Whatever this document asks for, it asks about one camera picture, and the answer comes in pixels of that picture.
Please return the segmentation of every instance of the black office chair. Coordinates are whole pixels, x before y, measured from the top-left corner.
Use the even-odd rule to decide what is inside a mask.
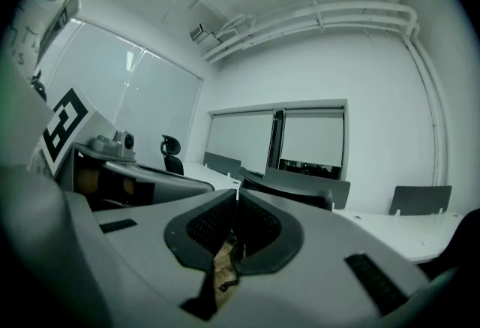
[[[332,210],[332,191],[327,190],[302,190],[297,188],[276,185],[265,182],[261,177],[255,176],[241,167],[240,171],[241,188],[253,191],[273,194],[274,196],[285,197],[286,199],[298,201],[299,203],[316,206],[317,208]]]
[[[162,134],[162,137],[165,139],[160,145],[162,151],[163,159],[165,160],[165,169],[167,172],[176,173],[183,176],[183,164],[179,158],[175,157],[182,147],[180,146],[179,141],[172,137]]]

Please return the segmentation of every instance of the roller shade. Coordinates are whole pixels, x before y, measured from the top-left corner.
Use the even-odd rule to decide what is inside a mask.
[[[273,112],[214,116],[207,152],[235,158],[254,172],[264,173],[269,158]]]
[[[280,158],[341,167],[343,110],[288,111]]]

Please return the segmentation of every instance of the chair headrest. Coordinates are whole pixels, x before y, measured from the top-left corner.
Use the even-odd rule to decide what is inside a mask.
[[[162,137],[165,139],[164,141],[162,141],[162,144],[160,146],[162,155],[177,155],[178,153],[180,153],[182,147],[180,146],[180,142],[176,138],[172,136],[167,136],[166,134],[162,134]]]

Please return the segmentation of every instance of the window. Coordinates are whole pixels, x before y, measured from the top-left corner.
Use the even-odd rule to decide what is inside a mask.
[[[207,146],[254,173],[270,167],[328,179],[340,179],[343,150],[343,108],[217,115]]]

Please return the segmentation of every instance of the desk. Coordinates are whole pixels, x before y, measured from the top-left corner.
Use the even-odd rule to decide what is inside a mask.
[[[216,191],[222,189],[238,190],[240,188],[240,180],[215,172],[214,170],[207,168],[205,165],[188,162],[183,163],[183,171],[185,177],[209,182],[214,186]]]
[[[449,244],[463,216],[453,212],[441,215],[372,215],[334,209],[413,263],[437,257]]]

